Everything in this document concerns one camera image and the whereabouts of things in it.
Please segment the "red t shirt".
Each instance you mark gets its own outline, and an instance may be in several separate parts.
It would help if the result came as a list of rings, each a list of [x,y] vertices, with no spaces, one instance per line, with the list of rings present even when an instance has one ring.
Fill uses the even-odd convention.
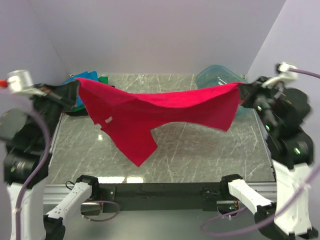
[[[92,119],[136,166],[157,149],[151,130],[186,122],[228,131],[240,103],[239,83],[162,93],[129,93],[79,78],[78,94]]]

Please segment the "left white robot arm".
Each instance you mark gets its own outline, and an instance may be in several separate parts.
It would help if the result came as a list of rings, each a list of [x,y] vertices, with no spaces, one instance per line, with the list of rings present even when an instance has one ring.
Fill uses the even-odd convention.
[[[76,107],[78,88],[78,81],[58,86],[8,85],[10,96],[26,96],[22,107],[8,110],[0,118],[0,139],[7,151],[3,176],[12,209],[13,240],[62,240],[67,222],[80,213],[82,203],[100,196],[98,179],[82,175],[56,208],[43,212],[52,137],[61,113]]]

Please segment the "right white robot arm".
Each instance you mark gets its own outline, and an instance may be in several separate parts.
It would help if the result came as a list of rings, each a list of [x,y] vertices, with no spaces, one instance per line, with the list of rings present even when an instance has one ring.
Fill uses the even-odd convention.
[[[271,240],[316,239],[318,230],[309,217],[309,189],[306,182],[314,168],[314,143],[301,125],[310,113],[308,96],[287,88],[280,80],[266,86],[267,78],[240,87],[241,105],[258,114],[268,133],[276,183],[276,201],[251,188],[238,174],[220,181],[222,198],[235,198],[254,215],[259,232]]]

